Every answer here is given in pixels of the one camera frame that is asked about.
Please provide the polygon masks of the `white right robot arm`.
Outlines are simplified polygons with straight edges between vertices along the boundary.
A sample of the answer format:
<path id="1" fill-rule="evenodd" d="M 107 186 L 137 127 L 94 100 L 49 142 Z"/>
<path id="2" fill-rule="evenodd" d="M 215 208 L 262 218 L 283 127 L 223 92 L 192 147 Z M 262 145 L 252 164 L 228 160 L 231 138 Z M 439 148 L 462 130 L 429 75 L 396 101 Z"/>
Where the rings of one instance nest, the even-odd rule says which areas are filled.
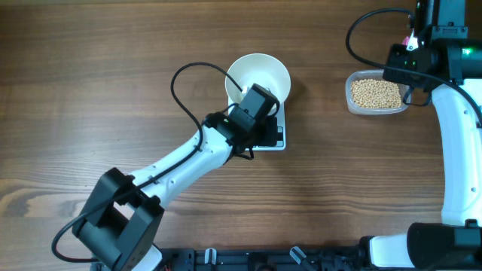
<path id="1" fill-rule="evenodd" d="M 413 34 L 394 44 L 383 78 L 433 104 L 441 128 L 444 204 L 439 224 L 413 223 L 406 233 L 365 238 L 377 269 L 481 268 L 481 42 L 468 39 L 464 1 L 418 1 L 408 12 Z"/>

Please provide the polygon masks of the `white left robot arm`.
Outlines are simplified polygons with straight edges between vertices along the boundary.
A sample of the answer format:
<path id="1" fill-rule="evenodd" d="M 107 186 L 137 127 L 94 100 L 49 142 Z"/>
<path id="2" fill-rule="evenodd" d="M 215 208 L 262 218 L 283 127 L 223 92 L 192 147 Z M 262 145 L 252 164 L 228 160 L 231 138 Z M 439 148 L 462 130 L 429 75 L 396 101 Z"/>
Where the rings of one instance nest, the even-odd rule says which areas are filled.
<path id="1" fill-rule="evenodd" d="M 198 178 L 263 141 L 279 106 L 270 89 L 253 84 L 239 104 L 208 114 L 200 130 L 163 159 L 129 175 L 108 170 L 82 208 L 74 236 L 109 270 L 147 267 L 165 208 Z"/>

